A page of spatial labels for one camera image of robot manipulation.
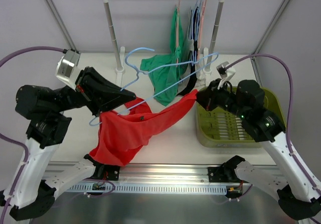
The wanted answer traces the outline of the red tank top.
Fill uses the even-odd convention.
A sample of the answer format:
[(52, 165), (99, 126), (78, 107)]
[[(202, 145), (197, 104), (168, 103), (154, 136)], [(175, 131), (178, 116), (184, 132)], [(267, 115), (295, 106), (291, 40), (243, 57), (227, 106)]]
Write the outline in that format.
[(151, 137), (164, 132), (190, 111), (197, 93), (196, 89), (191, 91), (158, 113), (153, 113), (139, 97), (125, 104), (129, 109), (128, 115), (119, 115), (115, 111), (102, 113), (98, 145), (89, 152), (89, 156), (105, 165), (127, 165), (142, 147), (148, 145)]

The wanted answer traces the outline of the light blue wire hanger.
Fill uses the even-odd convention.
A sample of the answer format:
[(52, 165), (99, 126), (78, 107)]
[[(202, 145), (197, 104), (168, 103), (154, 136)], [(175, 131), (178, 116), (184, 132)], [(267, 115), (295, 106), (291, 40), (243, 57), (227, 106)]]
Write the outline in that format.
[(148, 59), (143, 59), (141, 61), (140, 67), (137, 67), (128, 62), (128, 58), (139, 50), (147, 50), (154, 51), (154, 49), (140, 47), (136, 48), (128, 53), (128, 55), (124, 59), (124, 63), (135, 70), (136, 79), (132, 82), (123, 86), (120, 90), (124, 91), (130, 85), (134, 84), (139, 80), (140, 75), (149, 76), (151, 83), (154, 87), (154, 95), (138, 102), (133, 107), (140, 106), (151, 99), (155, 99), (157, 102), (161, 103), (164, 106), (167, 106), (171, 103), (176, 96), (184, 96), (191, 92), (194, 88), (194, 84), (192, 86), (187, 85), (185, 89), (181, 92), (178, 92), (178, 85), (188, 79), (197, 80), (196, 74), (203, 69), (209, 67), (215, 59), (210, 60), (204, 66), (200, 66), (200, 63), (204, 61), (206, 58), (210, 58), (213, 55), (215, 58), (218, 58), (219, 54), (214, 52), (209, 55), (205, 55), (203, 58), (198, 58), (196, 54), (191, 53), (188, 54), (188, 60), (183, 62), (181, 49), (178, 48), (174, 51), (174, 53), (169, 55), (155, 55)]

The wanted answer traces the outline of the green tank top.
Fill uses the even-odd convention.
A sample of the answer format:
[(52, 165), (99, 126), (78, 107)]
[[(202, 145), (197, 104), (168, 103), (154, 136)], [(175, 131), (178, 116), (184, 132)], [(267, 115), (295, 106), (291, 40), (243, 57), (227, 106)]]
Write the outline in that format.
[(169, 105), (178, 94), (178, 85), (174, 85), (181, 79), (185, 73), (186, 64), (176, 66), (176, 63), (182, 62), (184, 33), (179, 17), (179, 44), (176, 50), (176, 15), (174, 10), (171, 23), (170, 35), (170, 54), (155, 55), (151, 58), (143, 59), (140, 64), (140, 70), (148, 71), (149, 78), (154, 87), (154, 99), (163, 106)]

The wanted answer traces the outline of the pink wire hanger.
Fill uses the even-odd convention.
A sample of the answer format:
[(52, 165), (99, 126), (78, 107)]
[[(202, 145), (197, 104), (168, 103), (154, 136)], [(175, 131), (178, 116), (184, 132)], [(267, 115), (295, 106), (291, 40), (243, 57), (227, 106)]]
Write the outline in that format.
[(176, 10), (177, 10), (177, 15), (176, 15), (176, 50), (178, 50), (178, 47), (180, 46), (180, 44), (179, 44), (180, 3), (181, 3), (181, 0), (178, 1), (177, 7), (176, 7)]

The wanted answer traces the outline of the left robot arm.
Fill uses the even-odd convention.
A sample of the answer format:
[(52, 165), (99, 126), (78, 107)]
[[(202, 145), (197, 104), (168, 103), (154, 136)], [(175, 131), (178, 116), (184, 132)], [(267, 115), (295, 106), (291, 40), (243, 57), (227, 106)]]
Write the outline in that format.
[(24, 85), (16, 95), (16, 112), (30, 124), (16, 176), (11, 186), (1, 191), (1, 206), (16, 221), (42, 216), (73, 185), (87, 178), (102, 179), (104, 175), (104, 164), (86, 155), (56, 176), (43, 177), (71, 122), (63, 112), (87, 107), (98, 117), (136, 98), (133, 92), (109, 82), (92, 67), (57, 71), (56, 76), (65, 83), (63, 88)]

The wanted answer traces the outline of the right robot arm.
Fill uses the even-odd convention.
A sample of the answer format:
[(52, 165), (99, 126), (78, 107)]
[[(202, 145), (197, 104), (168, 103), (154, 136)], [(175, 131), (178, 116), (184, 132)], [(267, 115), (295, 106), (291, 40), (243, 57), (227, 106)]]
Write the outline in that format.
[(264, 106), (265, 92), (254, 80), (242, 80), (235, 92), (219, 86), (216, 79), (196, 94), (197, 103), (206, 111), (217, 107), (235, 115), (241, 126), (273, 159), (283, 178), (257, 169), (236, 155), (221, 165), (224, 177), (257, 186), (273, 197), (290, 218), (313, 218), (320, 212), (320, 181), (296, 152), (283, 121)]

